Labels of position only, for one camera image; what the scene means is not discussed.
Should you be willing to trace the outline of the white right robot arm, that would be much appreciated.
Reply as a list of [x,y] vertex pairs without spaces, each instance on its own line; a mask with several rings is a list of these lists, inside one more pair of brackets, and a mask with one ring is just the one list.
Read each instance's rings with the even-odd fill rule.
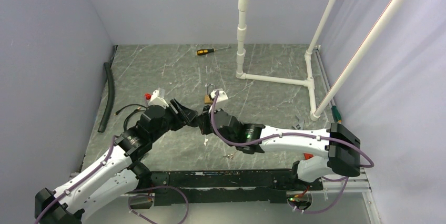
[[296,151],[312,157],[293,164],[290,184],[297,190],[325,175],[360,175],[360,140],[344,125],[317,130],[281,129],[242,123],[223,110],[203,112],[196,119],[202,134],[215,134],[245,154]]

